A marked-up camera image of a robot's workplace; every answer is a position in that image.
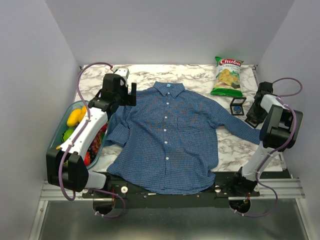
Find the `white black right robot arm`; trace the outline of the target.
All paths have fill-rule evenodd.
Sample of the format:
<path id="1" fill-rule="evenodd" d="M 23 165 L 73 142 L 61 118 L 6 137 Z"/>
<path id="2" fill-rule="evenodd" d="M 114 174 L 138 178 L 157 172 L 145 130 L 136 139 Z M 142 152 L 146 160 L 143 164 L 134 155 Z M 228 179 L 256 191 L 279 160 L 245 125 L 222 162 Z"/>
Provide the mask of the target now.
<path id="1" fill-rule="evenodd" d="M 273 93 L 273 83 L 265 81 L 258 85 L 245 122 L 254 128 L 262 124 L 259 145 L 252 159 L 240 168 L 230 183 L 230 191 L 234 195 L 254 191 L 272 157 L 294 146 L 302 120 L 301 111 L 293 110 Z"/>

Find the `blue checked shirt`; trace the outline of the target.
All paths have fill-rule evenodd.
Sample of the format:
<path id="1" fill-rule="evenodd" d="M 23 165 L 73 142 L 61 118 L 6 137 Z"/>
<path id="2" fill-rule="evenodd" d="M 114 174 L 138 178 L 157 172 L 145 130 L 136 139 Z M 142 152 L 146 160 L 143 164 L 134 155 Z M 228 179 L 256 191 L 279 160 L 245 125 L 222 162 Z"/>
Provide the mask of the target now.
<path id="1" fill-rule="evenodd" d="M 215 178 L 218 127 L 259 144 L 260 132 L 232 116 L 218 102 L 181 83 L 156 82 L 138 91 L 136 106 L 121 106 L 107 126 L 105 144 L 122 148 L 109 174 L 142 186 L 157 181 Z"/>

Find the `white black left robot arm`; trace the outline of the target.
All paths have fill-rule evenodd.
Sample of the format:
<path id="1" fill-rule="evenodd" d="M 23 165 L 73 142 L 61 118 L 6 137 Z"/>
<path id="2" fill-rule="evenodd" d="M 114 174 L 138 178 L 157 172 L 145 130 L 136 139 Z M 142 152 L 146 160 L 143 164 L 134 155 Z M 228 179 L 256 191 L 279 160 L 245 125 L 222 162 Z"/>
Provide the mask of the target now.
<path id="1" fill-rule="evenodd" d="M 107 73 L 102 88 L 89 101 L 89 113 L 84 115 L 75 131 L 59 148 L 51 147 L 46 153 L 48 183 L 75 192 L 93 189 L 101 198 L 107 197 L 111 185 L 105 173 L 89 171 L 85 166 L 86 152 L 99 130 L 120 106 L 135 106 L 137 85 L 132 83 L 132 93 L 128 90 L 129 70 L 120 67 Z"/>

